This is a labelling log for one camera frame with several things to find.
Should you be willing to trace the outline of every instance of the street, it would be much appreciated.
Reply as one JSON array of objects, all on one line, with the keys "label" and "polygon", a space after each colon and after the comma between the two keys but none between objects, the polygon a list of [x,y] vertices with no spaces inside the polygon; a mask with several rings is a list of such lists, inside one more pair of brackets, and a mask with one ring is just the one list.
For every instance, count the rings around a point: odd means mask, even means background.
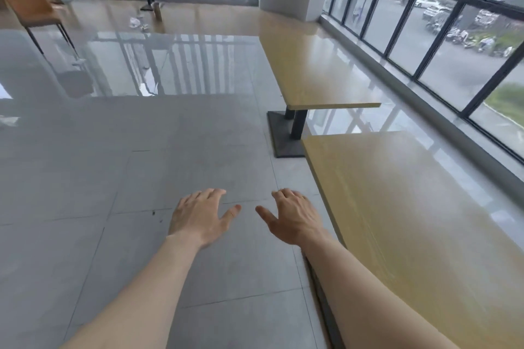
[{"label": "street", "polygon": [[[403,9],[398,1],[380,0],[364,39],[384,50]],[[413,9],[390,54],[392,61],[410,73],[415,72],[435,39],[435,35],[425,29],[427,21],[422,19],[423,11],[423,8]],[[444,41],[420,80],[462,109],[504,61],[504,58],[478,54],[474,49],[464,49],[462,45]],[[519,82],[524,86],[523,78],[524,65],[518,64],[505,81]]]}]

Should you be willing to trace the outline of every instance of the orange chair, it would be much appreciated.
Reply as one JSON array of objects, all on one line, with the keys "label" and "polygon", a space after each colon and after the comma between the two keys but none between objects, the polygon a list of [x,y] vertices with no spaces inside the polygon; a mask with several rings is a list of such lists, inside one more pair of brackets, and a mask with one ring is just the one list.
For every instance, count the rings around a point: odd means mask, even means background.
[{"label": "orange chair", "polygon": [[32,34],[30,28],[36,26],[56,25],[60,29],[60,33],[65,41],[73,48],[76,54],[75,46],[71,41],[66,29],[62,24],[62,20],[58,14],[53,10],[51,3],[48,0],[6,0],[15,12],[18,21],[26,29],[27,33],[35,43],[36,47],[43,54],[40,45]]}]

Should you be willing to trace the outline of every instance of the glossy floor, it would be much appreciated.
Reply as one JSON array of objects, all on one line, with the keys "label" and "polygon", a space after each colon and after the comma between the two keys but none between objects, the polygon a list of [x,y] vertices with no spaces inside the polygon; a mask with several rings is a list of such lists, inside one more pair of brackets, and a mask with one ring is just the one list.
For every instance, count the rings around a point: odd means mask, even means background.
[{"label": "glossy floor", "polygon": [[[75,1],[62,13],[81,61],[53,28],[36,31],[46,60],[16,22],[1,21],[4,346],[56,347],[145,265],[180,196],[225,187],[224,203],[243,212],[195,260],[168,347],[326,347],[300,251],[254,212],[292,187],[333,229],[306,161],[273,158],[266,112],[285,104],[258,40],[275,26],[320,31],[256,8],[163,12],[164,28],[149,21],[155,33],[143,33],[128,27],[133,2]],[[412,132],[524,247],[521,212],[332,44],[383,105],[310,111],[309,132]]]}]

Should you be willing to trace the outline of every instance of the yellow tabletop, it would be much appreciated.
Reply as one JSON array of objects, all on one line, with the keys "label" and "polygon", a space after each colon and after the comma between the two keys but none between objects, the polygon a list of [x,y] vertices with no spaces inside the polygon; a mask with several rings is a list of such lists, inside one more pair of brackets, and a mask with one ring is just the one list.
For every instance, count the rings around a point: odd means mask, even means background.
[{"label": "yellow tabletop", "polygon": [[524,254],[410,134],[309,136],[339,239],[462,349],[524,348]]},{"label": "yellow tabletop", "polygon": [[260,42],[289,109],[380,106],[328,39],[264,33]]}]

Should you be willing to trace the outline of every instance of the grass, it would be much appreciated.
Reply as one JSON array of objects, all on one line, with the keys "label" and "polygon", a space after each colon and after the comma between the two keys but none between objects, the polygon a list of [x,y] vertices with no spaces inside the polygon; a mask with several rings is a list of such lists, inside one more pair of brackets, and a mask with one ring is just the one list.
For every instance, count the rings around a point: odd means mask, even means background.
[{"label": "grass", "polygon": [[502,83],[484,101],[488,106],[524,127],[524,86]]}]

